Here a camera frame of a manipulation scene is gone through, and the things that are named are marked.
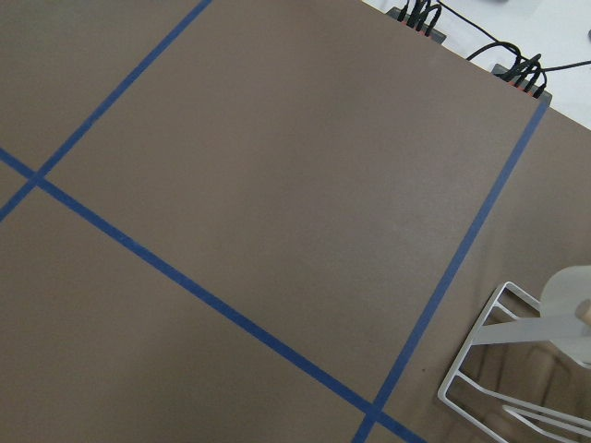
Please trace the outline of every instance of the blue tape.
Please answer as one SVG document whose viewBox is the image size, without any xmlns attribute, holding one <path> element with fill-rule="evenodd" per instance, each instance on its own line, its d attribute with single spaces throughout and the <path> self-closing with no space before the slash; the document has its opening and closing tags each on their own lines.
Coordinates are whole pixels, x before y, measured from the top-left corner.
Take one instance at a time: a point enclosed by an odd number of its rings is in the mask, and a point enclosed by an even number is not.
<svg viewBox="0 0 591 443">
<path fill-rule="evenodd" d="M 482 228 L 485 220 L 490 214 L 490 210 L 492 210 L 492 207 L 499 198 L 502 189 L 509 180 L 509 176 L 513 172 L 515 165 L 524 153 L 525 147 L 529 143 L 529 140 L 531 140 L 531 137 L 534 135 L 534 132 L 536 131 L 536 128 L 541 122 L 542 117 L 546 113 L 547 109 L 548 104 L 540 102 L 536 108 L 536 111 L 534 112 L 534 115 L 532 115 L 532 118 L 527 123 L 524 132 L 519 137 L 519 140 L 517 141 L 517 144 L 513 148 L 513 151 L 509 155 L 507 162 L 501 169 L 501 172 L 499 173 L 497 180 L 488 192 L 488 195 L 482 203 L 480 210 L 478 211 L 476 217 L 472 221 L 472 224 L 468 228 L 468 231 L 466 232 L 464 239 L 455 251 L 455 254 L 452 257 L 452 261 L 450 261 L 450 264 L 443 273 L 443 276 L 441 277 L 440 282 L 437 284 L 437 287 L 435 288 L 433 295 L 431 295 L 431 297 L 429 298 L 427 305 L 425 306 L 423 312 L 418 318 L 418 321 L 416 322 L 415 327 L 410 333 L 408 340 L 404 344 L 404 347 L 401 350 L 398 357 L 396 358 L 396 361 L 394 362 L 394 365 L 390 373 L 388 374 L 386 380 L 381 386 L 380 391 L 378 392 L 378 395 L 376 396 L 376 399 L 373 402 L 373 412 L 366 414 L 365 418 L 361 422 L 361 425 L 357 429 L 355 436 L 353 437 L 352 443 L 364 443 L 368 438 L 369 432 L 371 432 L 371 428 L 379 418 L 379 413 L 376 413 L 376 411 L 382 411 L 384 406 L 386 405 L 386 402 L 392 395 L 392 392 L 398 384 L 398 381 L 400 380 L 400 377 L 404 372 L 404 369 L 406 368 L 406 365 L 408 364 L 410 357 L 413 355 L 419 341 L 421 340 L 423 334 L 425 333 L 425 330 L 427 329 L 429 322 L 431 321 L 433 315 L 435 314 L 435 311 L 439 307 L 441 300 L 443 299 L 443 296 L 452 284 L 452 281 L 455 278 L 455 274 L 464 262 L 464 259 L 468 254 L 468 251 L 470 250 L 470 247 L 476 240 L 476 237 L 478 236 L 480 229 Z"/>
<path fill-rule="evenodd" d="M 7 151 L 5 151 L 2 148 L 0 148 L 0 161 L 12 167 L 15 171 L 17 171 L 19 174 L 22 174 L 26 178 L 33 177 L 35 174 L 35 172 L 33 172 L 31 168 L 29 168 L 24 163 L 20 162 L 18 159 L 10 155 Z M 80 217 L 82 217 L 84 220 L 86 220 L 99 230 L 101 230 L 103 233 L 106 233 L 109 237 L 114 239 L 119 245 L 134 253 L 136 256 L 138 256 L 146 263 L 156 268 L 159 272 L 164 274 L 170 280 L 174 281 L 179 286 L 195 295 L 199 300 L 201 300 L 202 302 L 216 310 L 218 313 L 222 314 L 224 317 L 228 318 L 238 327 L 240 327 L 256 339 L 258 339 L 259 341 L 263 342 L 272 350 L 281 355 L 283 358 L 285 358 L 286 360 L 297 366 L 299 369 L 301 369 L 302 371 L 316 379 L 319 383 L 324 385 L 326 388 L 330 389 L 339 397 L 341 397 L 345 401 L 348 401 L 358 410 L 360 410 L 363 413 L 372 412 L 373 406 L 369 401 L 365 400 L 359 394 L 355 393 L 346 385 L 341 383 L 339 380 L 337 380 L 324 370 L 320 369 L 317 365 L 313 364 L 306 357 L 304 357 L 288 345 L 284 344 L 279 339 L 275 338 L 265 329 L 261 328 L 259 325 L 240 314 L 238 311 L 229 306 L 226 302 L 222 301 L 220 298 L 216 297 L 212 293 L 208 292 L 206 289 L 199 286 L 197 283 L 189 279 L 189 277 L 181 273 L 179 270 L 173 268 L 164 260 L 157 257 L 146 247 L 140 245 L 131 237 L 119 231 L 108 221 L 101 218 L 99 215 L 97 215 L 90 209 L 84 207 L 81 203 L 76 201 L 70 195 L 66 194 L 57 186 L 51 184 L 45 179 L 41 179 L 40 181 L 38 181 L 37 186 L 43 191 L 45 191 L 47 194 L 49 194 L 51 197 L 55 198 L 56 200 L 67 206 L 69 209 L 73 210 Z M 412 441 L 416 441 L 419 443 L 423 442 L 423 440 L 421 440 L 420 437 L 416 436 L 410 429 L 407 429 L 402 424 L 398 423 L 388 415 L 382 413 L 380 416 L 380 420 L 383 421 L 386 427 L 395 430 L 394 432 L 409 436 L 409 438 L 414 438 Z"/>
<path fill-rule="evenodd" d="M 56 152 L 45 162 L 42 167 L 30 177 L 29 181 L 23 185 L 17 193 L 0 209 L 0 222 L 5 219 L 10 212 L 25 198 L 29 192 L 39 183 L 51 170 L 74 148 L 84 135 L 89 132 L 92 126 L 106 113 L 111 106 L 123 95 L 123 93 L 133 84 L 134 81 L 150 66 L 172 42 L 187 28 L 188 25 L 197 18 L 201 12 L 212 2 L 212 0 L 202 0 L 171 30 L 154 49 L 150 51 L 144 59 L 129 73 L 127 77 L 103 100 L 101 104 L 82 122 L 82 124 L 67 138 L 67 140 L 58 148 Z"/>
</svg>

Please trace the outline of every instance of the black wire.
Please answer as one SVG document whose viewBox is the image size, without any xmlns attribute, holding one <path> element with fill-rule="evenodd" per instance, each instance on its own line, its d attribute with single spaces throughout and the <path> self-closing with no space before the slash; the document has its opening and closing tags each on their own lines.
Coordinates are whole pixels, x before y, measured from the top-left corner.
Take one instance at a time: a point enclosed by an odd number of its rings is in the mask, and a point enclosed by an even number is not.
<svg viewBox="0 0 591 443">
<path fill-rule="evenodd" d="M 486 35 L 487 37 L 489 37 L 494 42 L 499 42 L 500 41 L 494 35 L 492 35 L 490 32 L 488 32 L 488 31 L 484 30 L 483 28 L 479 27 L 475 22 L 469 20 L 468 18 L 464 17 L 459 12 L 457 12 L 457 11 L 451 9 L 449 6 L 445 5 L 443 2 L 441 2 L 441 0 L 435 0 L 435 1 L 437 3 L 439 3 L 443 8 L 447 9 L 452 14 L 454 14 L 459 19 L 465 21 L 469 25 L 473 26 L 474 28 L 476 28 L 477 30 L 479 30 L 480 32 L 482 32 L 484 35 Z M 545 68 L 542 68 L 541 69 L 541 72 L 542 73 L 546 73 L 546 72 L 552 72 L 552 71 L 562 71 L 563 69 L 571 69 L 573 67 L 585 66 L 585 65 L 591 65 L 591 60 L 585 60 L 584 62 L 578 62 L 578 63 L 571 63 L 569 65 L 545 67 Z"/>
</svg>

